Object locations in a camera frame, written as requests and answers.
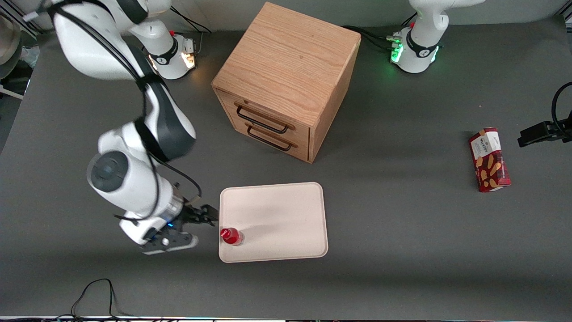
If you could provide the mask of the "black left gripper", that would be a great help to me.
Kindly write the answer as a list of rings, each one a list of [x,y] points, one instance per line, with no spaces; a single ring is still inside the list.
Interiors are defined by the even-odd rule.
[[[562,143],[568,143],[572,141],[572,121],[571,120],[559,120],[558,122],[540,122],[530,127],[532,134],[523,134],[517,139],[519,147],[523,148],[528,145],[535,143],[541,143],[543,141],[555,141],[556,131],[559,134],[559,140]]]

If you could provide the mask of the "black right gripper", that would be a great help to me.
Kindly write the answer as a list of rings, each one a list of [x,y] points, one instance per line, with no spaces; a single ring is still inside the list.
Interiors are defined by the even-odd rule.
[[[218,210],[210,204],[203,204],[200,208],[196,208],[185,203],[180,214],[172,220],[172,229],[182,232],[186,224],[208,224],[215,227],[219,221],[217,216],[219,216]]]

